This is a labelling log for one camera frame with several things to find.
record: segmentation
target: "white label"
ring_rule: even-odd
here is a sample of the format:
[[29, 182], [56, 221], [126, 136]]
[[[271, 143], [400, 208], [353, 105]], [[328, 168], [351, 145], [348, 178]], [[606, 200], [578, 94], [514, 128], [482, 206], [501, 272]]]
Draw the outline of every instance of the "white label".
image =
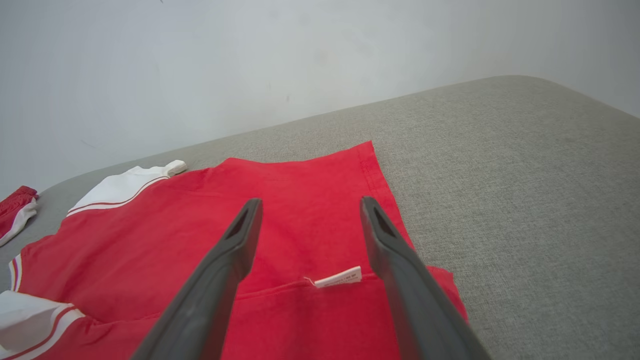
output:
[[316, 288], [325, 288], [338, 284], [351, 284], [352, 282], [360, 282], [362, 280], [362, 270], [359, 266], [345, 270], [339, 274], [325, 277], [318, 281], [313, 281]]

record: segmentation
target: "red and white garment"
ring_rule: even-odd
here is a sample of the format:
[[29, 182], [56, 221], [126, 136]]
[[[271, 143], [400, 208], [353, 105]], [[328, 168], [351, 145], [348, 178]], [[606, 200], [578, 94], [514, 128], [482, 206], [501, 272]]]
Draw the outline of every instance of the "red and white garment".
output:
[[[244, 203], [260, 197], [258, 247], [223, 358], [399, 359], [384, 284], [367, 259], [362, 196], [375, 197], [411, 243], [371, 142], [308, 161], [230, 158], [155, 182], [146, 171], [105, 180], [94, 190], [109, 200], [88, 194], [56, 234], [12, 261], [13, 291], [0, 309], [14, 310], [0, 310], [0, 358], [130, 357]], [[115, 195], [133, 183], [138, 189]], [[352, 283], [309, 281], [355, 266]], [[452, 274], [429, 271], [466, 318]], [[16, 342], [15, 330], [34, 318], [43, 330], [29, 328], [31, 341]]]
[[0, 246], [18, 235], [27, 220], [36, 215], [37, 191], [21, 186], [0, 202]]

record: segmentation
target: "textured gray tablecloth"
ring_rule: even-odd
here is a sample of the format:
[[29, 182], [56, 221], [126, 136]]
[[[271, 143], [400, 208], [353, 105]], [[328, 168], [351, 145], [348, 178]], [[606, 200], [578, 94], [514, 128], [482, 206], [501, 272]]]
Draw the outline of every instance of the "textured gray tablecloth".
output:
[[306, 160], [366, 140], [420, 258], [454, 272], [492, 356], [640, 358], [640, 119], [525, 76], [445, 86], [75, 177], [42, 193], [38, 216], [0, 248], [0, 261], [55, 232], [89, 189], [135, 165]]

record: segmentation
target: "wall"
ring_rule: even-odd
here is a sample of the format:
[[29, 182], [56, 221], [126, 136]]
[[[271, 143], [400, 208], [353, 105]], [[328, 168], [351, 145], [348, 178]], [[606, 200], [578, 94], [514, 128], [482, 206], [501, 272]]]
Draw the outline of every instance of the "wall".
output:
[[640, 116], [636, 0], [4, 0], [0, 195], [501, 74]]

